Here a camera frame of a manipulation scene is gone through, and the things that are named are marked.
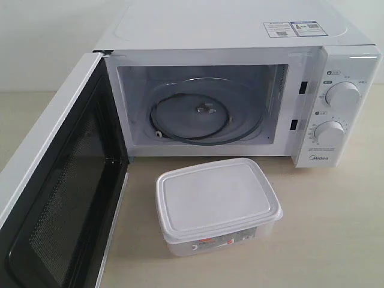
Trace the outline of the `blue white label sticker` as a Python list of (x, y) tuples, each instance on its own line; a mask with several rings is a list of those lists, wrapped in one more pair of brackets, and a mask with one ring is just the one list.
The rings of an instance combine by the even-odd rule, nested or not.
[(270, 38), (324, 37), (327, 33), (316, 21), (264, 22)]

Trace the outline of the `white control knob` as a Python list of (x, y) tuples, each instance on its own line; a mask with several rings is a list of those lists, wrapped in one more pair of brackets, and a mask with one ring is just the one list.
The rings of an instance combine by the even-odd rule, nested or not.
[(357, 105), (361, 93), (351, 82), (340, 82), (331, 87), (326, 93), (326, 102), (334, 109), (350, 108)]
[(321, 123), (314, 130), (314, 138), (321, 145), (339, 145), (344, 136), (344, 128), (337, 121)]

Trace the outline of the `white microwave oven body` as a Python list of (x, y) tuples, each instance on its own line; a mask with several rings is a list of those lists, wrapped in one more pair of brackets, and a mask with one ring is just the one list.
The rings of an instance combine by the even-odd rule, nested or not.
[[(264, 22), (316, 21), (324, 37), (270, 38)], [(373, 82), (382, 54), (326, 1), (130, 1), (95, 46), (109, 54), (113, 96), (121, 104), (131, 157), (288, 156), (296, 167), (334, 167)], [(256, 92), (265, 118), (248, 137), (197, 146), (158, 138), (149, 110), (158, 89), (200, 77), (239, 82)], [(340, 82), (361, 93), (357, 105), (334, 109), (325, 99)], [(327, 121), (345, 131), (321, 145)]]

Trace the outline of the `white microwave door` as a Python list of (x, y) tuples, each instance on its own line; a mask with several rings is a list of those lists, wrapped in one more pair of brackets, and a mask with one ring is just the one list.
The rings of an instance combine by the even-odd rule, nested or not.
[(128, 180), (109, 54), (84, 54), (1, 172), (1, 286), (98, 287)]

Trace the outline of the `upper white control knob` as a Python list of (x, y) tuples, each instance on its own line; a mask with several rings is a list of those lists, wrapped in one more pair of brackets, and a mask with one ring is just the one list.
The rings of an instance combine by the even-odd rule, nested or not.
[(351, 82), (340, 82), (331, 87), (326, 93), (326, 102), (334, 109), (350, 108), (357, 105), (361, 93)]

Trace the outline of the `lower white control knob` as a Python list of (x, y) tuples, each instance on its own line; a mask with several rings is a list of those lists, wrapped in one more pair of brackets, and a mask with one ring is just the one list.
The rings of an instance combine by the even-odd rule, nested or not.
[(321, 145), (339, 145), (344, 136), (344, 128), (337, 121), (321, 123), (314, 130), (314, 138)]

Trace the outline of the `clear plastic lidded container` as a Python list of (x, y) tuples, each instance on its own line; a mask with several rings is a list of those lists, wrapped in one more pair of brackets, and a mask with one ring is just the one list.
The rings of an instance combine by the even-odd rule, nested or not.
[(268, 235), (283, 216), (272, 185), (249, 158), (166, 172), (156, 181), (155, 201), (164, 240), (177, 256)]

